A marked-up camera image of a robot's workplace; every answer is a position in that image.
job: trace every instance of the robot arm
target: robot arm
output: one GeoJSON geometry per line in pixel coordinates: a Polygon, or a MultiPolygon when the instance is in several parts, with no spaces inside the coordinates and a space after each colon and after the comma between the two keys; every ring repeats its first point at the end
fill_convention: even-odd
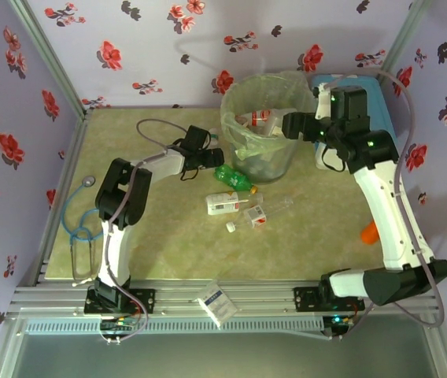
{"type": "MultiPolygon", "coordinates": [[[[318,88],[319,106],[314,113],[290,113],[283,118],[283,134],[304,141],[325,143],[337,151],[354,175],[368,201],[382,244],[380,269],[343,270],[322,276],[320,291],[333,297],[369,297],[381,306],[430,290],[426,274],[412,245],[393,189],[398,153],[391,135],[371,131],[367,97],[363,89],[331,91],[318,88]]],[[[427,245],[400,182],[407,217],[419,240],[421,253],[435,282],[447,277],[447,261],[435,260],[427,245]]]]}
{"type": "MultiPolygon", "coordinates": [[[[104,240],[111,235],[108,246],[108,261],[115,281],[128,289],[131,276],[129,273],[129,248],[127,239],[133,225],[141,219],[150,185],[168,176],[178,175],[200,168],[213,168],[224,163],[224,153],[220,148],[206,149],[208,137],[206,130],[190,126],[184,139],[179,139],[167,151],[142,160],[132,182],[131,194],[125,207],[112,224],[109,232],[108,220],[119,208],[125,191],[119,185],[130,182],[133,168],[137,162],[117,158],[112,161],[99,189],[95,205],[102,220],[104,240]]],[[[96,295],[105,299],[109,306],[121,311],[127,305],[127,299],[116,289],[105,263],[106,245],[103,245],[102,263],[98,277],[94,282],[96,295]]]]}

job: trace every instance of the orange object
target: orange object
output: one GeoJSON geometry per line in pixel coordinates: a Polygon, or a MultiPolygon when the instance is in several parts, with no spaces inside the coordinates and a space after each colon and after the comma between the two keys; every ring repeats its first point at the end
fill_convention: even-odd
{"type": "Polygon", "coordinates": [[[374,244],[379,240],[378,228],[375,226],[375,222],[372,221],[364,230],[360,233],[360,238],[365,244],[374,244]]]}

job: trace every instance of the green bottle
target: green bottle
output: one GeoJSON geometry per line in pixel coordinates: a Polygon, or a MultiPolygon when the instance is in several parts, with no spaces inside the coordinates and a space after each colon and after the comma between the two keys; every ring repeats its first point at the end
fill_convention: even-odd
{"type": "Polygon", "coordinates": [[[223,164],[215,169],[215,177],[217,180],[226,183],[229,187],[233,187],[236,191],[256,193],[258,190],[255,185],[250,183],[248,177],[232,169],[227,164],[223,164]]]}

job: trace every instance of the white cap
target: white cap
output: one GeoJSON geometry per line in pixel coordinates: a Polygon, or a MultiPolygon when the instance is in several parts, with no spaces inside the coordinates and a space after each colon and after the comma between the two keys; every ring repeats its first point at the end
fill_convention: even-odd
{"type": "Polygon", "coordinates": [[[236,225],[234,224],[234,222],[227,222],[226,226],[227,226],[227,231],[229,231],[229,232],[236,231],[236,225]]]}

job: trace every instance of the blue tube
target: blue tube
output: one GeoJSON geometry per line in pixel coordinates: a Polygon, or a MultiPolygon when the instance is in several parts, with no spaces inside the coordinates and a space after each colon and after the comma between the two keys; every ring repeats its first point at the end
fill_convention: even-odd
{"type": "Polygon", "coordinates": [[[88,211],[86,211],[82,217],[80,218],[80,222],[79,222],[79,227],[75,228],[74,230],[70,230],[68,225],[66,224],[65,221],[65,214],[66,214],[66,209],[68,208],[69,203],[71,202],[71,200],[73,199],[73,197],[76,196],[76,194],[83,188],[83,185],[80,185],[79,187],[76,188],[76,190],[71,193],[71,195],[68,197],[68,199],[65,201],[65,204],[63,205],[63,210],[61,213],[61,224],[63,225],[63,229],[70,235],[70,244],[72,243],[72,241],[74,239],[79,240],[80,242],[92,242],[96,239],[99,239],[101,236],[103,236],[103,231],[101,230],[98,234],[92,236],[91,232],[89,231],[89,229],[85,228],[83,226],[83,222],[86,220],[86,218],[91,215],[92,213],[96,213],[98,212],[98,209],[90,209],[88,211]],[[78,232],[80,231],[84,231],[87,233],[87,237],[86,238],[81,238],[77,235],[78,232]]]}

